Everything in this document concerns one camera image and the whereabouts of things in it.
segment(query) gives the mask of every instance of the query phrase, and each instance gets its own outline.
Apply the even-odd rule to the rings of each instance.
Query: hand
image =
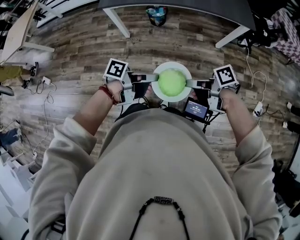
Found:
[[[191,93],[191,95],[193,96],[194,100],[198,100],[194,91]],[[238,95],[230,89],[222,89],[219,97],[223,100],[222,109],[224,109],[225,111],[227,111],[232,101],[239,99]]]
[[[109,82],[106,87],[112,94],[114,100],[119,103],[121,101],[120,92],[123,90],[123,85],[121,84],[121,82],[119,80],[115,80],[113,82]]]

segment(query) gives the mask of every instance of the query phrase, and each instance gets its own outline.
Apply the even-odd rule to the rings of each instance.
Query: power strip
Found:
[[[255,117],[260,117],[262,112],[263,112],[263,104],[261,102],[258,102],[252,114]]]
[[[36,160],[36,159],[37,159],[37,156],[38,156],[38,153],[37,153],[37,152],[34,152],[34,153],[33,153],[33,160]]]

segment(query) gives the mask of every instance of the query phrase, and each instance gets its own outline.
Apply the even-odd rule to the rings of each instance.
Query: power adapter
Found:
[[[262,112],[263,112],[263,104],[261,102],[258,102],[252,114],[255,117],[260,117]]]
[[[49,85],[51,83],[51,79],[47,78],[47,77],[43,77],[43,80],[42,80],[43,83],[46,83],[47,85]]]

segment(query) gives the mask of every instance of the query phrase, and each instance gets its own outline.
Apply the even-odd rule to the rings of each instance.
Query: sweatshirt sleeve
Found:
[[[29,229],[33,240],[45,239],[50,224],[65,217],[65,196],[75,194],[94,166],[90,153],[96,141],[71,118],[54,128],[54,139],[44,154],[31,194]]]
[[[232,180],[239,199],[252,219],[257,240],[275,240],[282,221],[273,191],[271,153],[272,147],[258,126],[241,141],[235,151],[240,166]]]

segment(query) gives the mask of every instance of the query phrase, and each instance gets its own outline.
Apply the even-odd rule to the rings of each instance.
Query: plaid fabric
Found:
[[[297,30],[285,9],[282,8],[274,13],[271,20],[274,24],[274,28],[276,29],[280,28],[280,23],[282,23],[288,36],[288,41],[286,42],[283,37],[279,35],[277,45],[275,47],[300,66],[300,40]]]

